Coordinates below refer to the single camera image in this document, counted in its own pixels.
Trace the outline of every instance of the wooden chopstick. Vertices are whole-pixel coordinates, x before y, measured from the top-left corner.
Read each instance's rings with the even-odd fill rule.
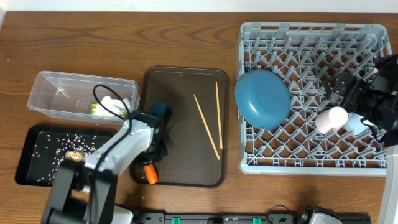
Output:
[[[200,108],[200,105],[199,105],[197,96],[195,96],[195,94],[194,94],[193,97],[195,97],[195,101],[196,101],[196,103],[197,103],[197,106],[198,106],[198,110],[199,110],[201,119],[203,120],[203,124],[205,125],[207,134],[209,135],[211,145],[213,146],[214,152],[216,153],[216,157],[217,157],[217,159],[219,160],[219,159],[220,159],[220,155],[218,154],[218,151],[217,151],[217,148],[216,148],[216,144],[214,144],[213,137],[212,137],[211,134],[210,134],[210,130],[209,130],[209,127],[207,126],[206,119],[205,119],[205,117],[204,117],[204,115],[203,115],[203,112],[201,111],[201,108]]]
[[[216,81],[216,100],[217,100],[217,117],[218,117],[218,136],[220,139],[220,149],[223,149],[223,135],[221,134],[220,99],[218,98],[217,81]]]

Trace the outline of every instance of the blue plate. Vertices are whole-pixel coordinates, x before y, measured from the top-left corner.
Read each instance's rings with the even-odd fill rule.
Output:
[[[283,81],[268,70],[251,70],[235,86],[235,100],[244,119],[255,128],[272,130],[290,111],[290,93]]]

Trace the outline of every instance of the wooden tabletop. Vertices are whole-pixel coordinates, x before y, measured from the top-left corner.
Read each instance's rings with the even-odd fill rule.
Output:
[[[0,33],[0,223],[38,223],[50,188],[17,185],[14,174],[27,130],[35,124],[92,127],[27,108],[42,70],[138,82],[154,65],[218,68],[231,79],[228,173],[217,189],[138,185],[125,172],[116,203],[168,213],[266,213],[275,204],[314,203],[336,212],[380,209],[385,178],[247,175],[238,168],[236,40],[243,22],[382,24],[398,52],[397,14],[194,14],[148,12],[8,12]]]

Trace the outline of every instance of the dish rack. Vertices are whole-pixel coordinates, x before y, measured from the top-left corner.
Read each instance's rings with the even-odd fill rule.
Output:
[[[239,168],[246,174],[386,175],[386,148],[370,130],[321,134],[315,118],[335,105],[322,86],[348,72],[368,82],[375,56],[391,54],[386,28],[377,24],[246,22],[237,43],[237,78],[267,69],[291,94],[288,118],[274,130],[252,127],[238,113]],[[379,130],[381,137],[385,130]]]

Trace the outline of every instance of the brown tray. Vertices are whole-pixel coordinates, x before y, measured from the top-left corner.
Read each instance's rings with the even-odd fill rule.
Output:
[[[220,150],[215,81],[220,99],[223,149]],[[221,160],[217,160],[193,94],[213,136]],[[148,111],[156,102],[169,104],[173,114],[164,139],[168,156],[155,162],[158,184],[218,187],[226,176],[228,143],[229,77],[221,70],[153,67],[146,71],[139,109]],[[131,176],[147,183],[144,169],[131,166]]]

